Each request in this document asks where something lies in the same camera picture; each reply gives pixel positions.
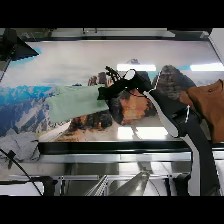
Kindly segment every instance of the black robot arm part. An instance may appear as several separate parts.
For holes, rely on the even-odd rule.
[[[98,99],[109,100],[123,90],[138,89],[154,104],[160,121],[168,133],[183,139],[193,152],[191,178],[188,182],[190,195],[213,195],[219,186],[212,148],[200,128],[200,117],[186,104],[172,100],[153,89],[151,83],[136,71],[131,80],[119,78],[119,74],[106,67],[107,75],[113,77],[114,84],[108,88],[99,88]]]

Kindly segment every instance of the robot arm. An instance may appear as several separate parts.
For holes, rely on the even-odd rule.
[[[106,67],[107,75],[113,77],[114,84],[109,88],[100,87],[98,99],[109,100],[121,91],[137,88],[154,104],[161,123],[168,133],[183,139],[193,152],[191,178],[188,182],[190,195],[213,195],[219,189],[212,148],[200,128],[200,117],[186,104],[161,95],[151,83],[135,72],[131,80],[118,79],[118,73]]]

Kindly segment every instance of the brown cloth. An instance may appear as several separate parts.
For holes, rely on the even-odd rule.
[[[224,142],[223,81],[208,86],[191,87],[181,92],[179,100],[196,109],[207,121],[213,143]]]

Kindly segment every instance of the brown fabric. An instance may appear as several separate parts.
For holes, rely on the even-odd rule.
[[[206,119],[212,141],[224,142],[224,90],[223,81],[208,86],[191,87],[180,95],[180,101],[194,106]]]

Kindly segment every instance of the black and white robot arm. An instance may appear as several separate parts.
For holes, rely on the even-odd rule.
[[[172,100],[160,94],[150,82],[137,72],[132,79],[118,78],[118,73],[106,67],[107,75],[113,77],[114,84],[108,88],[99,88],[98,99],[109,100],[123,90],[137,88],[154,104],[164,128],[175,138],[183,139],[193,152],[191,178],[188,193],[192,196],[213,195],[219,186],[212,148],[200,128],[200,118],[186,104]]]

